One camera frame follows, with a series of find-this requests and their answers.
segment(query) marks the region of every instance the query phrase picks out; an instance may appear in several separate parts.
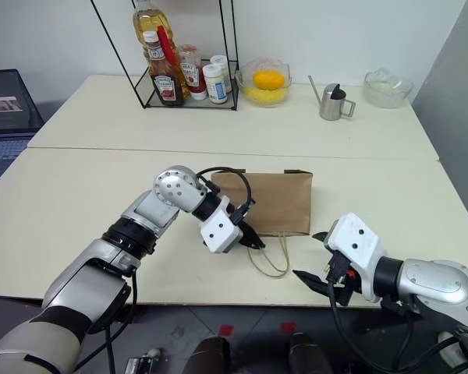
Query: gray wall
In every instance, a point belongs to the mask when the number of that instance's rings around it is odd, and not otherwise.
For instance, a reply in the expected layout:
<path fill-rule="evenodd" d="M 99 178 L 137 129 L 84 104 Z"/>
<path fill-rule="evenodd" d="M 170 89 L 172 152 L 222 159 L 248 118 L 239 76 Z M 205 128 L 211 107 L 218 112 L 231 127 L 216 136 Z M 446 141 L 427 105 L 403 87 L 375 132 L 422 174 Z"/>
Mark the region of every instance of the gray wall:
<path fill-rule="evenodd" d="M 468 210 L 468 0 L 413 106 Z"/>

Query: cable connector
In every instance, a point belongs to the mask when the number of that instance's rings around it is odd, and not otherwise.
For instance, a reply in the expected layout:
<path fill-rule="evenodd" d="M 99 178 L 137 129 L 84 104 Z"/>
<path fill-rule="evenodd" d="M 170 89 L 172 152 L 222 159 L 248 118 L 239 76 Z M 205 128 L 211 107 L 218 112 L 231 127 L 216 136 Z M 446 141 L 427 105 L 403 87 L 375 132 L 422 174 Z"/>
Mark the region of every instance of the cable connector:
<path fill-rule="evenodd" d="M 217 196 L 220 193 L 220 187 L 218 187 L 215 183 L 213 183 L 212 181 L 208 181 L 204 177 L 200 178 L 203 179 L 204 184 L 210 189 L 214 196 Z"/>
<path fill-rule="evenodd" d="M 233 222 L 235 225 L 239 224 L 239 222 L 241 222 L 244 216 L 246 216 L 248 210 L 253 204 L 255 204 L 255 200 L 252 199 L 251 203 L 244 203 L 241 206 L 239 206 L 236 210 L 234 210 L 230 215 L 231 222 Z"/>
<path fill-rule="evenodd" d="M 328 275 L 326 280 L 331 284 L 340 283 L 341 279 L 346 275 L 346 271 L 349 269 L 350 260 L 345 257 L 341 252 L 334 251 L 332 258 L 329 260 Z"/>

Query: white wall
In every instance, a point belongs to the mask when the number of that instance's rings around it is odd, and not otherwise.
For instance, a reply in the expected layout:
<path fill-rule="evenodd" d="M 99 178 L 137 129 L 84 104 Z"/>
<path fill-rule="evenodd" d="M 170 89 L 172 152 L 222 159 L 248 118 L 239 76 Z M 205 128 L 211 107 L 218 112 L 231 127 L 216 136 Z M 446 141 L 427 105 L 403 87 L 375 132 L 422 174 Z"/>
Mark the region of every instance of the white wall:
<path fill-rule="evenodd" d="M 268 55 L 288 62 L 295 82 L 313 74 L 320 83 L 355 85 L 385 66 L 419 87 L 465 0 L 234 2 L 242 63 Z M 177 44 L 196 44 L 206 55 L 223 51 L 216 0 L 155 3 Z M 130 72 L 144 70 L 129 0 L 97 6 Z M 36 102 L 54 107 L 90 74 L 122 74 L 88 0 L 0 0 L 0 69 L 6 68 L 20 70 Z"/>

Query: laptop keyboard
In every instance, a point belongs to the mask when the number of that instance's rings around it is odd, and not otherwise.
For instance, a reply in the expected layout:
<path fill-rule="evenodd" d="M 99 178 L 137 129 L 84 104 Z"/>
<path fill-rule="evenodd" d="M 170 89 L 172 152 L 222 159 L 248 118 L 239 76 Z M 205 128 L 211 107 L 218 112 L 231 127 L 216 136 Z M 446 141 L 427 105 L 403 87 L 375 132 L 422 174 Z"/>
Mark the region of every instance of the laptop keyboard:
<path fill-rule="evenodd" d="M 30 140 L 0 140 L 0 160 L 14 160 L 26 149 Z"/>

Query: gray floor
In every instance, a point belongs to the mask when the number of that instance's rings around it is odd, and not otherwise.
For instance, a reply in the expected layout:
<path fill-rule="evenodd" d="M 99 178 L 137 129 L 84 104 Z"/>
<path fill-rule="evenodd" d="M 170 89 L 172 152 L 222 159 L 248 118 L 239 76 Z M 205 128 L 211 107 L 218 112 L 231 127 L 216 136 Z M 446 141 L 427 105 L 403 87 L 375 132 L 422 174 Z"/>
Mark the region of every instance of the gray floor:
<path fill-rule="evenodd" d="M 35 305 L 0 298 L 0 337 L 39 310 Z M 350 331 L 361 332 L 356 334 L 356 339 L 362 349 L 375 361 L 388 365 L 404 326 L 375 329 L 374 324 L 379 316 L 378 312 L 371 310 L 342 311 L 345 325 Z M 187 306 L 142 308 L 134 323 L 115 341 L 117 372 L 124 372 L 129 357 L 140 356 L 151 348 L 160 348 L 163 358 L 156 366 L 155 373 L 180 374 L 197 344 L 205 337 L 217 335 L 225 325 L 232 327 L 232 334 L 226 339 L 231 344 L 234 373 L 287 373 L 285 343 L 292 328 L 309 333 L 322 346 L 335 372 L 369 372 L 362 365 L 354 363 L 355 359 L 338 335 L 328 309 Z M 114 324 L 113 332 L 117 329 L 118 324 Z M 417 322 L 406 360 L 429 348 L 435 343 L 436 336 L 428 323 Z M 82 357 L 101 342 L 102 336 L 89 336 Z M 418 372 L 446 372 L 447 369 L 440 358 L 435 357 Z M 108 372 L 105 352 L 79 372 Z"/>

